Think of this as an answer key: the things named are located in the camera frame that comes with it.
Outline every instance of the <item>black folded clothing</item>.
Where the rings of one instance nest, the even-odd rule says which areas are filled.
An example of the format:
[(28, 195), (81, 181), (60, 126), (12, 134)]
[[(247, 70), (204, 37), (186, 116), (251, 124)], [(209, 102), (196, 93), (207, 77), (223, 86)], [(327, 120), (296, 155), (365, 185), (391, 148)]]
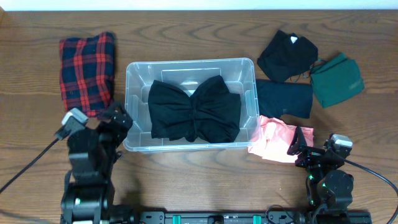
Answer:
[(269, 79), (281, 83), (308, 71), (317, 59), (318, 48), (307, 38), (278, 30), (257, 64)]
[(230, 93), (219, 75), (199, 85), (191, 97), (176, 86), (155, 80), (148, 106), (152, 138), (234, 142), (240, 131), (240, 95)]

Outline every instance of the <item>pink cloth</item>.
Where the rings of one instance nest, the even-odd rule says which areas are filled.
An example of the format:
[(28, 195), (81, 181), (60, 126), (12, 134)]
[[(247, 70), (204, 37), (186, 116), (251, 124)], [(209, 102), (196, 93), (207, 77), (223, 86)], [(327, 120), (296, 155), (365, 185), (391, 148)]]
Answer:
[[(277, 162), (294, 162), (297, 156), (286, 154), (293, 141), (296, 126), (287, 125), (277, 118), (260, 116), (261, 135), (259, 143), (249, 147), (249, 152)], [(301, 127), (308, 146), (313, 146), (313, 128)]]

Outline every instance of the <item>navy blue cloth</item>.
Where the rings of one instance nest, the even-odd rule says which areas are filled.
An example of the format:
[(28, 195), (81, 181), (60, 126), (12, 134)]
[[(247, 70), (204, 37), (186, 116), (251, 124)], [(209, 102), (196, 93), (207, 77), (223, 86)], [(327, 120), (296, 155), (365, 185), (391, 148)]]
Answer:
[(256, 80), (260, 115), (280, 118), (283, 114), (310, 118), (312, 86)]

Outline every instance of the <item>black cloth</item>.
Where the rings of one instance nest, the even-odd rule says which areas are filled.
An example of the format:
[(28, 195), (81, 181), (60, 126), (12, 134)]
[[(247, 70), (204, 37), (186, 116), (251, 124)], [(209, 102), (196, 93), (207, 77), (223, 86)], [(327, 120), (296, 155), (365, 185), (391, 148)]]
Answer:
[(284, 82), (294, 75), (300, 75), (310, 69), (318, 59), (318, 48), (305, 37), (285, 34), (278, 30), (267, 48), (257, 60), (257, 64), (269, 79)]
[(207, 79), (189, 97), (176, 86), (152, 84), (149, 97), (152, 138), (197, 137), (210, 143), (233, 142), (239, 133), (241, 98), (230, 93), (221, 76)]
[(310, 118), (312, 86), (256, 80), (260, 115), (280, 118), (283, 114)]

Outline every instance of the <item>wire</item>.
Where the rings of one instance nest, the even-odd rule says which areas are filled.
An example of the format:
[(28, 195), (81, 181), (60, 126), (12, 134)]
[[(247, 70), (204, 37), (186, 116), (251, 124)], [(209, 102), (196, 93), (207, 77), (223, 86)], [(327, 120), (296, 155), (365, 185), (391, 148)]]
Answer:
[(312, 214), (311, 224), (315, 224), (315, 219), (317, 218), (317, 215), (320, 213), (320, 211), (322, 209), (326, 209), (326, 208), (328, 208), (328, 206), (325, 203), (323, 203), (323, 204), (320, 204), (317, 209), (315, 209), (314, 213)]
[(22, 216), (22, 215), (17, 215), (17, 214), (11, 213), (11, 212), (6, 212), (6, 211), (1, 210), (1, 209), (0, 209), (0, 214), (4, 215), (6, 217), (15, 218), (15, 219), (18, 219), (18, 220), (21, 220), (21, 221), (24, 221), (24, 222), (29, 222), (29, 223), (38, 223), (38, 224), (49, 224), (49, 223), (51, 223), (50, 221), (45, 220), (45, 219), (33, 218), (33, 217), (25, 217), (25, 216)]
[(297, 83), (297, 81), (300, 79), (301, 75), (304, 75), (304, 73), (298, 75), (298, 78), (296, 80), (292, 80), (292, 77), (290, 77), (290, 81)]
[[(15, 175), (11, 180), (9, 180), (1, 189), (0, 189), (0, 194), (8, 187), (10, 186), (10, 184), (12, 184), (20, 175), (22, 175), (27, 169), (29, 169), (31, 166), (33, 166), (33, 164), (35, 164), (35, 162), (37, 162), (55, 143), (57, 143), (58, 139), (55, 139), (54, 141), (52, 141), (49, 146), (47, 146), (42, 153), (40, 153), (34, 160), (32, 160), (32, 162), (30, 162), (27, 166), (25, 166), (21, 171), (19, 171), (19, 173), (17, 175)], [(17, 215), (11, 212), (6, 212), (4, 210), (0, 210), (0, 214), (7, 216), (7, 217), (11, 217), (11, 218), (16, 218), (18, 220), (22, 220), (25, 222), (29, 222), (29, 223), (50, 223), (48, 220), (44, 220), (44, 219), (40, 219), (40, 218), (31, 218), (31, 217), (25, 217), (22, 215)]]
[(27, 166), (25, 166), (17, 175), (15, 175), (11, 180), (9, 180), (1, 189), (0, 189), (0, 194), (10, 185), (13, 183), (14, 180), (16, 180), (20, 175), (22, 175), (27, 169), (29, 169), (35, 162), (37, 162), (55, 143), (57, 143), (58, 139), (55, 139), (52, 141), (49, 146), (47, 146), (42, 153), (40, 153), (32, 162), (30, 162)]
[(280, 208), (282, 208), (283, 211), (286, 213), (286, 215), (287, 215), (289, 218), (292, 219), (292, 222), (291, 222), (291, 223), (294, 223), (294, 224), (295, 224), (294, 218), (293, 218), (289, 213), (287, 213), (286, 210), (285, 210), (285, 208), (284, 208), (283, 206), (281, 206), (281, 205), (271, 205), (271, 206), (267, 209), (267, 211), (266, 211), (266, 218), (268, 219), (268, 221), (269, 221), (271, 224), (275, 224), (273, 221), (269, 220), (269, 218), (268, 218), (268, 212), (269, 212), (269, 210), (270, 210), (272, 207), (280, 207)]
[(310, 188), (308, 187), (308, 181), (309, 181), (309, 180), (310, 180), (309, 177), (307, 177), (307, 178), (305, 179), (305, 188), (306, 188), (306, 190), (307, 190), (307, 200), (308, 200), (308, 203), (311, 204), (311, 191), (310, 191)]
[[(371, 169), (369, 169), (369, 168), (367, 168), (367, 167), (361, 166), (361, 165), (359, 165), (359, 164), (357, 164), (357, 163), (355, 163), (355, 162), (351, 162), (351, 161), (349, 161), (349, 160), (347, 160), (347, 159), (344, 159), (343, 157), (339, 156), (334, 150), (330, 150), (330, 151), (331, 151), (337, 158), (341, 159), (342, 161), (344, 161), (344, 162), (346, 162), (346, 163), (348, 163), (348, 164), (351, 164), (351, 165), (353, 165), (353, 166), (356, 166), (356, 167), (358, 167), (358, 168), (360, 168), (360, 169), (362, 169), (362, 170), (365, 170), (366, 172), (369, 172), (370, 174), (373, 174), (373, 175), (375, 175), (376, 177), (382, 179), (383, 181), (385, 181), (387, 184), (389, 184), (389, 185), (396, 191), (397, 196), (398, 196), (398, 188), (397, 188), (389, 179), (383, 177), (381, 174), (378, 174), (377, 172), (374, 172), (373, 170), (371, 170)], [(397, 206), (397, 208), (396, 208), (394, 214), (392, 214), (390, 220), (387, 222), (387, 224), (391, 224), (391, 223), (396, 219), (397, 215), (398, 215), (398, 206)]]

